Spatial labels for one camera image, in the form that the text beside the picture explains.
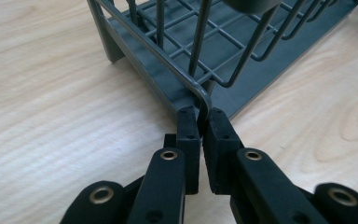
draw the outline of black dish rack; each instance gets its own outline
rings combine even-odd
[[[126,56],[175,116],[231,119],[358,4],[353,0],[89,0],[108,59]],[[104,15],[102,7],[109,15]]]

